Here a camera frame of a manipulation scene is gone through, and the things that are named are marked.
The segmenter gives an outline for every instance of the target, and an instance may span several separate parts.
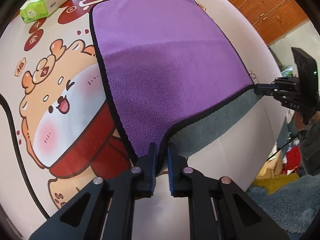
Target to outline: blue rug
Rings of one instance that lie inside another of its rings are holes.
[[[247,194],[281,228],[299,239],[320,209],[320,175],[306,175],[268,195],[262,187],[251,186]]]

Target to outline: cartoon hamster illustration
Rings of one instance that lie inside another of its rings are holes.
[[[22,133],[29,155],[56,177],[49,192],[61,208],[94,177],[131,167],[111,117],[93,45],[50,45],[33,73],[22,77]]]

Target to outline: person's hand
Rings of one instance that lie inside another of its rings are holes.
[[[298,131],[301,131],[305,128],[305,124],[303,123],[303,116],[299,112],[294,112],[293,116],[294,125]],[[316,114],[312,117],[313,123],[317,123],[320,120],[320,112],[316,112]]]

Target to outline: metal screw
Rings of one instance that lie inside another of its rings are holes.
[[[230,184],[231,183],[231,179],[229,177],[222,177],[221,178],[221,182],[223,184]]]
[[[183,172],[186,173],[186,174],[191,174],[191,173],[193,173],[193,168],[185,167],[183,169]]]
[[[131,172],[132,172],[132,173],[135,173],[135,174],[140,173],[140,172],[141,172],[141,168],[140,168],[140,167],[133,167],[133,168],[131,169]]]
[[[103,182],[103,178],[101,178],[101,177],[95,177],[95,178],[93,179],[93,183],[96,184],[96,185],[99,185],[99,184],[101,184],[102,182]]]

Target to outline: yellow cloth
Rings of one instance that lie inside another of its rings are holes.
[[[256,179],[253,184],[259,187],[264,187],[268,194],[276,192],[278,189],[287,185],[288,183],[299,179],[298,174],[292,173],[290,175],[280,175],[270,179]]]

